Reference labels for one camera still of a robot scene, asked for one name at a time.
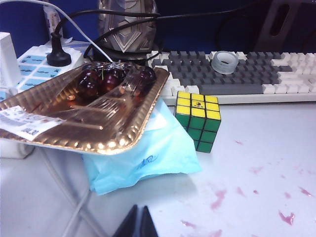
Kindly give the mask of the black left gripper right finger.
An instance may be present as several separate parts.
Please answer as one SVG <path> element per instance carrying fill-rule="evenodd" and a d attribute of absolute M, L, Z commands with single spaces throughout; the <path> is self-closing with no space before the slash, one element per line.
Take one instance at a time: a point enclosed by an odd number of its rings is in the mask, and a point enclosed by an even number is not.
<path fill-rule="evenodd" d="M 141 237 L 158 237 L 158 233 L 147 206 L 144 206 L 142 212 Z"/>

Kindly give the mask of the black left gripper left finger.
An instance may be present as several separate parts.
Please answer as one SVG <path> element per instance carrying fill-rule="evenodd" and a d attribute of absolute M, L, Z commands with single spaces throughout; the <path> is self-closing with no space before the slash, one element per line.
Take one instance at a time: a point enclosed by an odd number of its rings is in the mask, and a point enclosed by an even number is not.
<path fill-rule="evenodd" d="M 121 222 L 113 237 L 132 237 L 135 232 L 138 206 L 133 205 Z"/>

